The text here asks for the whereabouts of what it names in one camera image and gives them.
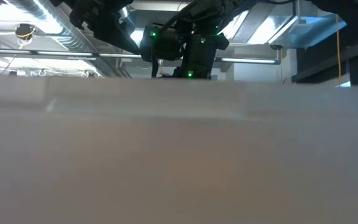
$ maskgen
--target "ceiling light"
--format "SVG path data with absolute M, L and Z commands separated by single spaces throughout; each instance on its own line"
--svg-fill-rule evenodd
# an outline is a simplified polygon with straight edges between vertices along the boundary
M 96 60 L 96 58 L 87 58 L 87 57 L 67 57 L 68 60 Z
M 285 27 L 283 27 L 280 31 L 278 31 L 278 32 L 268 41 L 268 43 L 271 44 L 271 43 L 273 43 L 275 40 L 277 40 L 277 38 L 279 38 L 281 35 L 283 35 L 283 33 L 284 33 L 286 30 L 288 30 L 288 29 L 292 26 L 292 24 L 294 24 L 297 20 L 298 20 L 298 16 L 295 16 L 294 18 L 292 18 L 291 21 L 285 25 Z
M 248 44 L 264 44 L 274 35 L 275 24 L 271 17 L 268 17 L 248 40 Z
M 254 59 L 254 58 L 222 58 L 222 62 L 239 62 L 239 63 L 265 63 L 275 64 L 276 60 Z
M 0 49 L 0 53 L 4 54 L 31 54 L 29 50 L 6 50 Z
M 140 55 L 134 54 L 99 54 L 100 57 L 117 57 L 117 58 L 142 58 Z
M 237 31 L 240 29 L 240 26 L 246 19 L 249 11 L 244 11 L 238 16 L 236 16 L 221 32 L 223 33 L 227 39 L 233 39 Z
M 81 53 L 81 52 L 44 52 L 38 51 L 40 55 L 62 55 L 62 56 L 92 56 L 92 53 Z
M 137 10 L 150 11 L 171 11 L 177 12 L 186 7 L 189 3 L 183 1 L 143 1 L 136 0 L 131 4 L 131 7 Z
M 143 39 L 143 31 L 144 29 L 136 28 L 135 31 L 131 34 L 131 39 L 139 46 L 140 42 Z

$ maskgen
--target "yellow cable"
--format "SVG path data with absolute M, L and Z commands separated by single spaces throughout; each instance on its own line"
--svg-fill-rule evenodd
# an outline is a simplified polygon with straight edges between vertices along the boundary
M 35 31 L 35 28 L 34 28 L 31 32 L 29 32 L 28 34 L 24 34 L 24 35 L 17 35 L 17 34 L 16 34 L 16 37 L 28 37 L 28 36 L 30 36 L 31 34 L 33 34 L 34 31 Z
M 281 82 L 283 82 L 283 58 L 284 58 L 284 52 L 283 52 L 283 49 L 281 49 L 281 62 L 280 62 L 280 69 L 281 69 L 280 81 Z
M 22 50 L 24 46 L 25 46 L 25 43 L 23 42 L 23 44 L 20 45 L 19 50 Z
M 342 67 L 341 67 L 341 49 L 339 47 L 339 16 L 336 15 L 336 48 L 337 48 L 337 54 L 338 54 L 338 69 L 339 69 L 339 76 L 338 76 L 338 82 L 341 83 L 341 76 L 342 76 Z

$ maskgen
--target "ceiling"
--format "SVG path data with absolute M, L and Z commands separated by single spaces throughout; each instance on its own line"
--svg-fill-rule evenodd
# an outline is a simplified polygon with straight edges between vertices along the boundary
M 228 26 L 231 30 L 225 30 L 225 35 L 230 35 L 231 44 L 225 50 L 218 50 L 218 57 L 251 57 L 251 58 L 277 58 L 277 51 L 272 50 L 270 44 L 281 44 L 285 48 L 309 47 L 317 44 L 328 35 L 331 35 L 335 30 L 335 18 L 333 15 L 320 11 L 309 2 L 300 1 L 301 4 L 285 4 L 273 5 L 259 3 L 249 12 L 235 18 Z M 137 36 L 141 36 L 142 29 L 150 22 L 166 22 L 169 18 L 177 13 L 178 9 L 183 8 L 186 2 L 179 1 L 137 1 L 128 8 L 130 19 L 137 28 Z M 71 12 L 71 9 L 64 3 L 56 10 L 61 10 L 66 16 Z M 14 28 L 22 22 L 33 24 L 33 18 L 20 12 L 12 10 L 12 8 L 5 4 L 0 4 L 0 32 L 13 32 Z M 30 44 L 24 46 L 27 50 L 56 50 L 66 51 L 67 49 L 50 36 L 43 36 L 42 30 L 37 30 L 37 35 L 32 39 Z M 95 39 L 93 33 L 85 29 L 81 31 L 83 37 L 96 48 L 98 52 L 122 52 L 121 49 L 107 44 L 103 41 Z M 0 49 L 18 49 L 21 42 L 13 34 L 0 35 Z M 65 69 L 69 68 L 72 60 L 65 60 L 66 63 L 58 63 L 59 68 L 53 68 L 58 73 L 63 73 Z M 119 68 L 126 73 L 133 74 L 134 78 L 148 78 L 150 76 L 150 64 L 141 59 L 105 59 L 108 64 Z M 15 66 L 17 63 L 11 63 L 10 66 Z M 180 62 L 163 62 L 165 70 L 172 71 Z M 25 69 L 32 72 L 34 67 L 29 64 Z M 213 73 L 219 75 L 226 72 L 229 68 L 227 64 L 215 63 Z M 92 70 L 97 74 L 103 75 L 98 68 L 89 64 L 88 68 L 78 69 L 78 74 L 84 72 L 84 69 Z

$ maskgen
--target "duct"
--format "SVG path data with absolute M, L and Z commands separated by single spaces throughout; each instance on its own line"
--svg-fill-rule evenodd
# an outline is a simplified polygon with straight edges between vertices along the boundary
M 56 9 L 49 0 L 4 0 L 7 4 L 13 5 L 23 13 L 30 14 L 40 22 L 46 23 L 47 26 L 60 26 L 61 35 L 52 37 L 69 51 L 74 52 L 96 52 L 96 48 L 91 45 L 83 34 L 71 25 L 61 10 Z M 114 67 L 110 66 L 103 59 L 97 58 L 90 62 L 106 76 L 123 76 Z

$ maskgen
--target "light fixture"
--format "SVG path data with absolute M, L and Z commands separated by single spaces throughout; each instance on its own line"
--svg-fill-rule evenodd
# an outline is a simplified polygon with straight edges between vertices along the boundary
M 258 27 L 252 37 L 248 40 L 248 44 L 264 44 L 274 35 L 275 24 L 271 17 L 266 20 Z
M 284 33 L 286 30 L 288 30 L 288 29 L 292 26 L 292 24 L 294 24 L 297 20 L 298 20 L 298 16 L 295 16 L 294 18 L 292 18 L 291 21 L 285 25 L 285 27 L 283 27 L 280 31 L 278 31 L 278 32 L 268 41 L 268 43 L 271 44 L 271 43 L 273 43 L 275 40 L 277 40 L 277 38 L 279 38 L 281 35 L 283 35 L 283 33 Z
M 352 86 L 352 84 L 350 82 L 345 82 L 345 83 L 342 83 L 336 87 L 349 88 L 351 86 Z
M 61 56 L 92 56 L 92 53 L 81 53 L 81 52 L 44 52 L 38 51 L 40 55 L 61 55 Z
M 139 46 L 140 42 L 143 39 L 143 31 L 144 29 L 136 28 L 133 33 L 131 33 L 131 39 Z
M 249 11 L 244 11 L 238 16 L 236 16 L 219 34 L 223 33 L 225 37 L 229 40 L 233 39 L 237 31 L 240 29 L 240 26 L 246 19 Z
M 222 58 L 222 62 L 239 62 L 239 63 L 264 63 L 275 64 L 276 60 L 255 59 L 255 58 Z
M 117 58 L 142 58 L 140 55 L 134 54 L 99 54 L 100 57 L 117 57 Z
M 0 53 L 4 54 L 31 54 L 29 50 L 7 50 L 7 49 L 0 49 Z
M 88 58 L 88 57 L 67 57 L 68 60 L 96 60 L 96 58 Z
M 186 7 L 189 3 L 183 1 L 143 1 L 136 0 L 131 4 L 131 7 L 136 10 L 150 10 L 150 11 L 171 11 L 177 12 Z

